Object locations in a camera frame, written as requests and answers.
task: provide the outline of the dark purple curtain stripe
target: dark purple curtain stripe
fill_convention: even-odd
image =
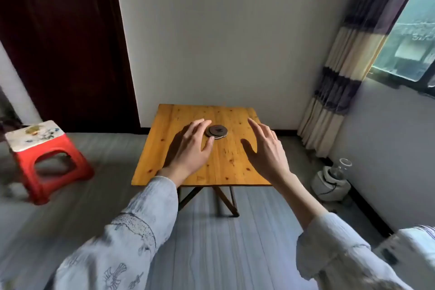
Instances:
[[[408,0],[353,0],[344,26],[377,34],[389,34]]]
[[[336,114],[346,114],[360,85],[359,80],[351,80],[329,67],[323,67],[322,78],[314,96],[325,109]]]

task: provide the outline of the window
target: window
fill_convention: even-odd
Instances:
[[[369,78],[435,96],[435,0],[409,0]]]

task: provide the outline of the stack of coasters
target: stack of coasters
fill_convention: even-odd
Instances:
[[[223,125],[213,125],[205,130],[205,135],[210,137],[214,136],[215,139],[225,138],[228,134],[228,130]]]

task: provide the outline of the person's left hand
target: person's left hand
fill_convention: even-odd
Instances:
[[[198,171],[208,160],[215,141],[214,137],[210,137],[201,150],[202,136],[210,124],[210,120],[197,119],[177,133],[164,166],[156,175],[169,178],[179,187],[189,175]]]

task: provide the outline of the dark brown door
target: dark brown door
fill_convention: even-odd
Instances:
[[[43,120],[136,132],[118,0],[0,0],[0,40]]]

